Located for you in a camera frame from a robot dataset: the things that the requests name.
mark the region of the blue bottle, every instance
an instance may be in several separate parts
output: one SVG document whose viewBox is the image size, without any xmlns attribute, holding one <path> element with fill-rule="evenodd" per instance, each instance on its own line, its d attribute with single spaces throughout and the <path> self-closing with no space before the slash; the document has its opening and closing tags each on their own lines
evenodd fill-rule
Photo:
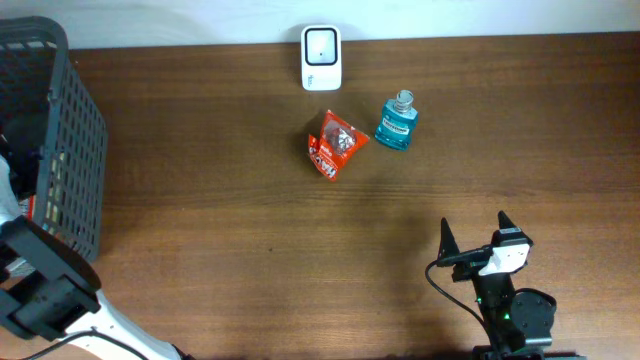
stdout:
<svg viewBox="0 0 640 360">
<path fill-rule="evenodd" d="M 411 104 L 413 94 L 409 90 L 401 90 L 395 100 L 387 100 L 376 130 L 378 141 L 396 150 L 406 151 L 409 148 L 411 133 L 418 123 L 418 111 Z"/>
</svg>

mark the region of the table surface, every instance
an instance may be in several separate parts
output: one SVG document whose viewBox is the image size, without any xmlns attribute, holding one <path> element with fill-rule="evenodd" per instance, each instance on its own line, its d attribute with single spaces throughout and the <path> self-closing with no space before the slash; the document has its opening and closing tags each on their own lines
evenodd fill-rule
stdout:
<svg viewBox="0 0 640 360">
<path fill-rule="evenodd" d="M 296 44 L 71 53 L 110 135 L 95 269 L 111 302 L 199 359 L 470 351 L 486 336 L 424 268 L 441 217 L 465 250 L 502 209 L 535 242 L 516 288 L 558 301 L 551 350 L 635 358 L 640 34 L 346 42 L 343 55 L 342 88 L 312 93 Z M 372 138 L 324 179 L 306 156 L 323 111 L 373 135 L 400 89 L 420 113 L 409 151 Z M 472 305 L 450 273 L 433 276 Z M 0 340 L 7 357 L 47 344 Z"/>
</svg>

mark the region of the chip bag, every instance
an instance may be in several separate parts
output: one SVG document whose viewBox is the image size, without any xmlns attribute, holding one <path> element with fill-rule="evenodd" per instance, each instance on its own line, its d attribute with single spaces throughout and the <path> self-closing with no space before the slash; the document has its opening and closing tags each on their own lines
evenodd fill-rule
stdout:
<svg viewBox="0 0 640 360">
<path fill-rule="evenodd" d="M 356 130 L 336 114 L 327 110 L 320 132 L 320 139 L 309 135 L 309 157 L 318 171 L 331 181 L 369 137 Z"/>
</svg>

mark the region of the basket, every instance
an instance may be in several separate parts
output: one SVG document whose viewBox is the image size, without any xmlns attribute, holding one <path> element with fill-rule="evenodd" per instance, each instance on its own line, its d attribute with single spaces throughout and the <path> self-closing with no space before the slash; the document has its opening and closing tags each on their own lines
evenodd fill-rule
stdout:
<svg viewBox="0 0 640 360">
<path fill-rule="evenodd" d="M 12 150 L 38 158 L 32 220 L 86 260 L 95 260 L 107 130 L 55 21 L 0 20 L 0 126 Z M 18 265 L 10 269 L 12 275 L 28 271 Z"/>
</svg>

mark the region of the cable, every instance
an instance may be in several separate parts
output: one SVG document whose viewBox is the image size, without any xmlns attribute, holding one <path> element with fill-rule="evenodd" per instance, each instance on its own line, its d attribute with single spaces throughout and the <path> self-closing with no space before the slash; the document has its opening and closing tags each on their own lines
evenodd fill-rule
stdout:
<svg viewBox="0 0 640 360">
<path fill-rule="evenodd" d="M 61 340 L 61 341 L 49 346 L 48 348 L 46 348 L 46 349 L 44 349 L 42 351 L 39 351 L 39 352 L 37 352 L 37 353 L 35 353 L 35 354 L 31 355 L 31 356 L 27 356 L 26 358 L 22 358 L 22 359 L 19 359 L 19 360 L 35 360 L 35 359 L 39 359 L 39 358 L 41 358 L 41 357 L 43 357 L 45 355 L 48 355 L 49 353 L 51 353 L 51 352 L 53 352 L 55 350 L 58 350 L 59 348 L 67 345 L 68 343 L 72 342 L 73 340 L 77 340 L 79 338 L 86 337 L 86 336 L 94 336 L 94 337 L 100 338 L 102 340 L 108 341 L 108 342 L 112 343 L 113 345 L 116 345 L 116 346 L 118 346 L 118 347 L 120 347 L 120 348 L 122 348 L 122 349 L 124 349 L 124 350 L 126 350 L 126 351 L 128 351 L 130 353 L 132 353 L 133 355 L 139 357 L 141 360 L 149 360 L 149 359 L 147 359 L 146 356 L 142 355 L 138 350 L 132 348 L 131 346 L 129 346 L 129 345 L 123 343 L 123 342 L 120 342 L 120 341 L 118 341 L 118 340 L 116 340 L 116 339 L 114 339 L 114 338 L 112 338 L 110 336 L 107 336 L 105 334 L 101 334 L 101 333 L 99 333 L 99 332 L 97 332 L 95 330 L 83 331 L 81 333 L 77 333 L 77 334 L 71 335 L 71 336 L 65 338 L 64 340 Z"/>
<path fill-rule="evenodd" d="M 500 355 L 500 352 L 498 351 L 498 346 L 495 344 L 495 341 L 493 340 L 493 337 L 491 336 L 491 333 L 489 332 L 489 328 L 488 328 L 487 324 L 484 322 L 484 320 L 482 320 L 480 315 L 478 315 L 478 313 L 473 311 L 467 305 L 461 303 L 458 299 L 456 299 L 453 296 L 449 295 L 448 292 L 444 291 L 440 286 L 438 286 L 438 284 L 436 284 L 431 279 L 431 276 L 429 276 L 429 271 L 431 271 L 431 268 L 433 268 L 437 263 L 438 263 L 437 259 L 432 261 L 429 265 L 427 265 L 427 268 L 424 271 L 424 276 L 427 278 L 427 281 L 429 282 L 429 284 L 431 284 L 431 286 L 433 286 L 433 288 L 436 289 L 444 297 L 446 297 L 447 299 L 451 300 L 451 302 L 453 302 L 454 304 L 456 304 L 456 305 L 460 306 L 461 308 L 463 308 L 469 314 L 473 315 L 473 317 L 476 320 L 478 320 L 480 325 L 482 325 L 482 328 L 484 329 L 484 332 L 487 334 L 487 337 L 489 338 L 489 344 L 491 344 L 491 348 L 493 349 L 493 352 L 495 353 L 497 359 L 498 360 L 502 359 L 502 356 Z"/>
</svg>

